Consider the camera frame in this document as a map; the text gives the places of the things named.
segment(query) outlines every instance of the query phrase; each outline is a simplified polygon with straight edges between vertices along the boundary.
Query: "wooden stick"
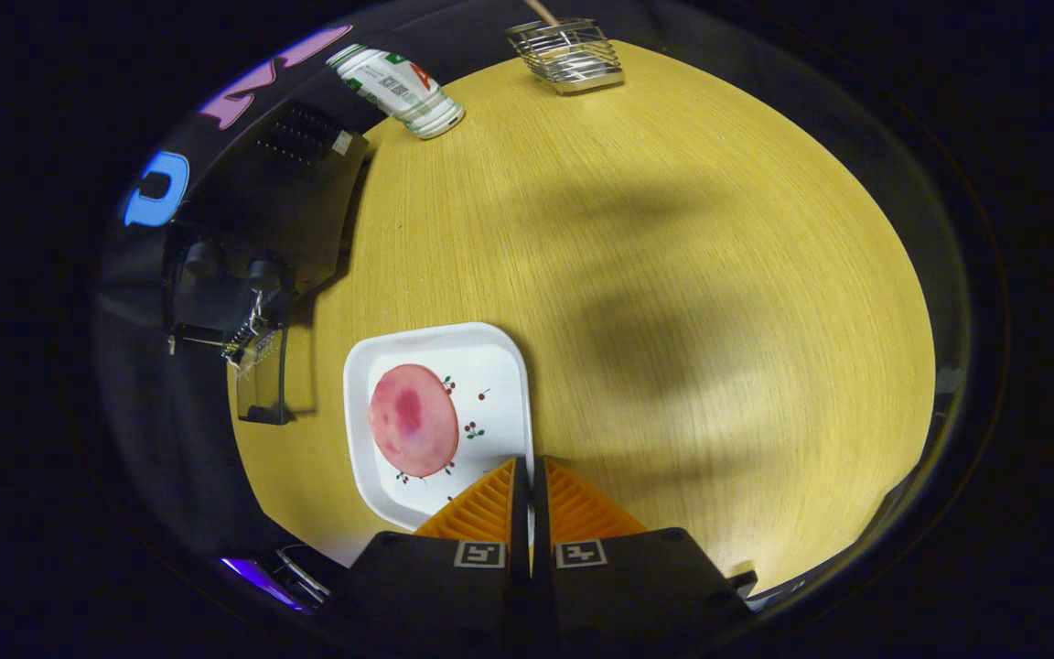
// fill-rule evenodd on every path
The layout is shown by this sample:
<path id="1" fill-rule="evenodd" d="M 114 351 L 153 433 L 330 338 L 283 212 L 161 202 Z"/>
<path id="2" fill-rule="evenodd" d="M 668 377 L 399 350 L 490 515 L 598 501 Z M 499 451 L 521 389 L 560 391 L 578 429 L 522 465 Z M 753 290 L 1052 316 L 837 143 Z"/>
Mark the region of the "wooden stick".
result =
<path id="1" fill-rule="evenodd" d="M 528 7 L 534 9 L 534 12 L 539 14 L 539 17 L 544 19 L 546 24 L 551 26 L 560 24 L 560 21 L 555 20 L 555 17 L 551 15 L 551 12 L 548 12 L 547 7 L 545 7 L 543 3 L 540 3 L 539 0 L 524 0 L 524 3 L 527 3 Z"/>

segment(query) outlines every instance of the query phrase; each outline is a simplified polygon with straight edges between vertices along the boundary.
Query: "pink round object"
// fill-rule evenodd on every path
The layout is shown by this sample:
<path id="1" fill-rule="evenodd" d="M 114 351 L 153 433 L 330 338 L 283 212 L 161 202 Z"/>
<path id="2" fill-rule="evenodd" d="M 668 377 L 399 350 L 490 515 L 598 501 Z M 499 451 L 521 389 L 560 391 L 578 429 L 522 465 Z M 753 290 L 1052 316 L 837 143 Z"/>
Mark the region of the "pink round object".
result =
<path id="1" fill-rule="evenodd" d="M 369 402 L 380 454 L 408 476 L 430 476 L 457 451 L 457 412 L 433 371 L 403 364 L 380 376 Z"/>

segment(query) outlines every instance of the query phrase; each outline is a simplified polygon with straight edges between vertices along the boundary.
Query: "blue letter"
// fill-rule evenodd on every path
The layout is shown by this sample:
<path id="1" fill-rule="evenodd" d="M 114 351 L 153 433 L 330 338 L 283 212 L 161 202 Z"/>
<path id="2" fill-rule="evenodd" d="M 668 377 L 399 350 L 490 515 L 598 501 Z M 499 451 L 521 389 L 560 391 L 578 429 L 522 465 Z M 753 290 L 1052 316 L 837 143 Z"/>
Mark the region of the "blue letter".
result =
<path id="1" fill-rule="evenodd" d="M 190 161 L 184 156 L 159 151 L 154 159 L 149 161 L 141 178 L 158 172 L 169 177 L 169 190 L 160 199 L 151 199 L 141 194 L 141 189 L 135 189 L 129 197 L 129 208 L 124 209 L 124 225 L 162 226 L 173 217 L 177 206 L 184 196 L 184 185 L 190 182 Z"/>

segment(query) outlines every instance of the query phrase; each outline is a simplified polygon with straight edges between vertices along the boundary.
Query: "pink letter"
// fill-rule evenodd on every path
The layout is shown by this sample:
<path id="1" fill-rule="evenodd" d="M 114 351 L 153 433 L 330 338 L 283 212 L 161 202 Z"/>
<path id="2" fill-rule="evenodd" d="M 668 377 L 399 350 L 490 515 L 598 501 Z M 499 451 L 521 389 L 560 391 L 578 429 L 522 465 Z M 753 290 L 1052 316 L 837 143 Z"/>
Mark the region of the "pink letter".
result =
<path id="1" fill-rule="evenodd" d="M 315 33 L 311 37 L 305 38 L 304 41 L 296 43 L 296 45 L 290 46 L 290 49 L 279 54 L 279 58 L 284 59 L 285 70 L 286 67 L 295 66 L 295 64 L 310 58 L 311 55 L 315 55 L 319 51 L 327 49 L 331 42 L 348 34 L 350 30 L 352 30 L 352 25 L 350 24 L 334 26 L 334 28 Z"/>
<path id="2" fill-rule="evenodd" d="M 243 75 L 238 82 L 223 89 L 221 94 L 214 96 L 198 110 L 199 113 L 218 118 L 218 130 L 226 130 L 226 127 L 234 123 L 242 113 L 251 106 L 254 101 L 254 94 L 247 94 L 241 99 L 234 99 L 233 96 L 242 94 L 259 86 L 267 86 L 275 81 L 274 58 L 260 63 L 254 71 Z"/>
<path id="3" fill-rule="evenodd" d="M 237 121 L 238 117 L 242 116 L 242 113 L 253 103 L 254 94 L 247 94 L 247 92 L 252 91 L 252 89 L 268 86 L 268 84 L 275 81 L 274 62 L 276 59 L 284 59 L 284 67 L 295 66 L 295 64 L 310 58 L 311 55 L 315 55 L 319 51 L 327 49 L 331 42 L 343 37 L 350 30 L 352 30 L 352 25 L 343 24 L 305 38 L 304 41 L 290 46 L 290 49 L 274 56 L 274 58 L 268 59 L 267 62 L 255 66 L 254 71 L 243 75 L 238 82 L 223 89 L 221 94 L 210 99 L 209 103 L 202 105 L 198 112 L 217 118 L 218 130 L 226 130 L 227 127 Z M 235 99 L 235 96 L 239 94 L 247 95 Z"/>

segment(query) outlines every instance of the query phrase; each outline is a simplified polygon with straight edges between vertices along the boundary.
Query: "dark background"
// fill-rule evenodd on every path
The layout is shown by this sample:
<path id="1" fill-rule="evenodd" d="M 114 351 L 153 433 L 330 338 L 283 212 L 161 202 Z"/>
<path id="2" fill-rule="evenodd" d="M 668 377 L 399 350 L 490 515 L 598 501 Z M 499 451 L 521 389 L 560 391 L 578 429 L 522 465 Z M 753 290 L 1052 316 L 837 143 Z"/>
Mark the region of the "dark background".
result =
<path id="1" fill-rule="evenodd" d="M 72 458 L 99 428 L 84 305 L 100 209 L 173 121 L 359 4 L 0 5 L 0 656 L 284 656 L 143 549 Z M 958 501 L 768 652 L 1054 656 L 1054 3 L 727 7 L 781 18 L 941 139 L 987 206 L 1012 297 L 999 426 Z"/>

